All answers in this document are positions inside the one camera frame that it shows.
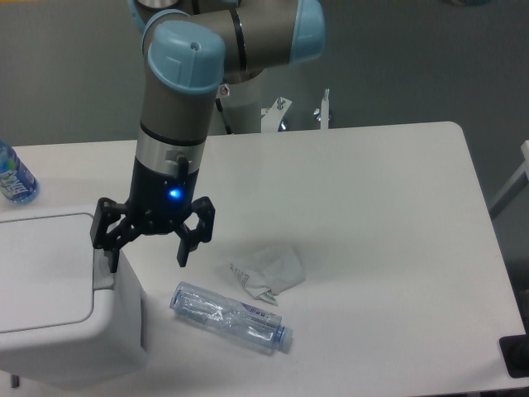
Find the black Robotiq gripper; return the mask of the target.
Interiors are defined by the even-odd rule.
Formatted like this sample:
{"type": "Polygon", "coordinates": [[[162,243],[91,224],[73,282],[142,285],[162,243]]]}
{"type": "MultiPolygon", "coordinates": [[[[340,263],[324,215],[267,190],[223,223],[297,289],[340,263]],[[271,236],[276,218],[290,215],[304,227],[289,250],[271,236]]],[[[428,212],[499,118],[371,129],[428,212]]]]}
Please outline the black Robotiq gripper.
{"type": "Polygon", "coordinates": [[[128,200],[98,200],[90,237],[93,248],[103,250],[108,258],[111,273],[117,272],[120,250],[140,234],[175,230],[180,238],[176,256],[180,267],[187,265],[189,254],[200,243],[212,240],[216,209],[208,196],[191,202],[198,172],[189,168],[187,159],[179,159],[174,173],[162,174],[135,160],[128,200]],[[198,217],[194,229],[185,223],[192,214],[198,217]]]}

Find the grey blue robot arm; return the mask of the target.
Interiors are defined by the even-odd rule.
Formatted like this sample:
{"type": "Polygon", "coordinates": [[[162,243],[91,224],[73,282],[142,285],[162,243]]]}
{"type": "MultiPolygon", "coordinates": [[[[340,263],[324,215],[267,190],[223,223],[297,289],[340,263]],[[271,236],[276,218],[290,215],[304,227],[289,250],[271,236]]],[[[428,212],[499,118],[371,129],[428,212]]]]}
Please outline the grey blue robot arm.
{"type": "Polygon", "coordinates": [[[318,1],[236,1],[194,15],[136,5],[152,14],[130,193],[124,203],[99,199],[90,230],[94,259],[111,273],[141,235],[176,234],[180,266],[212,239],[215,208],[193,193],[219,88],[232,74],[314,60],[326,39],[318,1]]]}

